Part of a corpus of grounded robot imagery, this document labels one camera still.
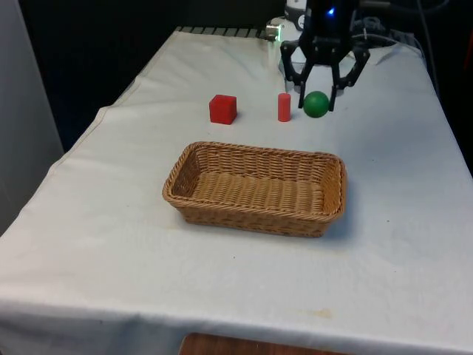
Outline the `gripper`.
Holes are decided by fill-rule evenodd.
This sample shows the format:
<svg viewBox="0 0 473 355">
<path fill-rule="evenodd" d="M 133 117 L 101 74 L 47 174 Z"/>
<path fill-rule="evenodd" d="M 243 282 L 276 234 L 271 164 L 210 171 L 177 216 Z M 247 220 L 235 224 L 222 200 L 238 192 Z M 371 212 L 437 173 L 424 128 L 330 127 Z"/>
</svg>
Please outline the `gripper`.
<svg viewBox="0 0 473 355">
<path fill-rule="evenodd" d="M 337 93 L 346 87 L 353 87 L 365 68 L 370 53 L 367 48 L 353 46 L 350 26 L 357 1 L 307 1 L 304 14 L 304 26 L 298 41 L 283 41 L 280 47 L 282 63 L 287 81 L 299 88 L 298 108 L 304 106 L 306 82 L 313 65 L 330 66 L 333 85 L 330 94 L 329 111 L 333 111 Z M 292 54 L 297 49 L 305 57 L 301 72 L 292 64 Z M 352 52 L 355 63 L 344 76 L 340 76 L 341 60 Z"/>
</svg>

